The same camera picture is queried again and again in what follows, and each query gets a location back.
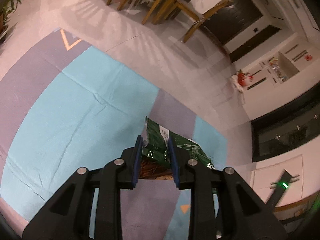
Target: silver screw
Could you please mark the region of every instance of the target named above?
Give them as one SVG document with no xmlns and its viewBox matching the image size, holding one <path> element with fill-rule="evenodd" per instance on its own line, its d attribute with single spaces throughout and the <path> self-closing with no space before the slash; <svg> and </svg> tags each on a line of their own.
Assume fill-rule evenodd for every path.
<svg viewBox="0 0 320 240">
<path fill-rule="evenodd" d="M 87 172 L 87 169 L 85 167 L 81 167 L 77 170 L 78 174 L 82 175 L 85 174 Z"/>
<path fill-rule="evenodd" d="M 123 163 L 124 163 L 124 160 L 123 160 L 123 159 L 116 159 L 116 160 L 114 161 L 114 164 L 117 165 L 117 166 L 120 166 L 120 165 L 122 165 Z"/>
<path fill-rule="evenodd" d="M 198 161 L 195 159 L 190 159 L 190 160 L 188 160 L 188 164 L 190 166 L 196 166 L 198 164 Z"/>
<path fill-rule="evenodd" d="M 224 171 L 226 174 L 229 174 L 229 175 L 232 175 L 235 173 L 235 170 L 231 167 L 226 167 Z"/>
</svg>

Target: red round sticker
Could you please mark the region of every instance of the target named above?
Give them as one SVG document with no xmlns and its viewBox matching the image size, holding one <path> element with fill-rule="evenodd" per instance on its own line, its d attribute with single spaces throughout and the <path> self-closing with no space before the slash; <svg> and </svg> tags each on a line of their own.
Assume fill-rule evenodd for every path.
<svg viewBox="0 0 320 240">
<path fill-rule="evenodd" d="M 307 61 L 312 60 L 312 56 L 310 54 L 305 55 L 304 57 Z"/>
</svg>

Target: dark door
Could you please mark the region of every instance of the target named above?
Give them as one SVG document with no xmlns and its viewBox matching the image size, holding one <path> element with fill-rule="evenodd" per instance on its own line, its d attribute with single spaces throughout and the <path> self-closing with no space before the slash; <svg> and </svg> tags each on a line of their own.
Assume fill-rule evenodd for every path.
<svg viewBox="0 0 320 240">
<path fill-rule="evenodd" d="M 220 9 L 203 24 L 222 45 L 262 17 L 262 13 L 251 0 L 233 1 L 233 5 Z"/>
</svg>

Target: green plastic package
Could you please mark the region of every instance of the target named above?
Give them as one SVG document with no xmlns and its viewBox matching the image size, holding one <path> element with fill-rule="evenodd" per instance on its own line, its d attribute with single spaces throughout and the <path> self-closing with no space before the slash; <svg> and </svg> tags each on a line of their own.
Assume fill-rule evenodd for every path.
<svg viewBox="0 0 320 240">
<path fill-rule="evenodd" d="M 207 157 L 200 145 L 197 143 L 167 130 L 148 117 L 146 117 L 146 125 L 148 144 L 142 151 L 143 155 L 154 159 L 164 167 L 170 168 L 169 154 L 167 150 L 167 142 L 170 136 L 175 140 L 177 147 L 189 152 L 190 158 L 200 161 L 210 169 L 214 169 L 212 160 Z"/>
</svg>

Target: tiled floor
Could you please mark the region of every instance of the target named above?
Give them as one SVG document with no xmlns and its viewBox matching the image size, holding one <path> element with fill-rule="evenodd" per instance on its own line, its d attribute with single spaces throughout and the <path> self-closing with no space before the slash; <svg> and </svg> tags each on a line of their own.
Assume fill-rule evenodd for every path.
<svg viewBox="0 0 320 240">
<path fill-rule="evenodd" d="M 141 7 L 116 10 L 106 0 L 23 0 L 10 20 L 10 35 L 0 46 L 0 79 L 34 44 L 57 27 L 108 53 L 166 90 L 228 139 L 227 165 L 247 179 L 251 127 L 241 96 L 229 77 L 234 67 L 200 31 L 181 38 L 191 21 L 180 14 L 162 25 L 141 25 Z"/>
</svg>

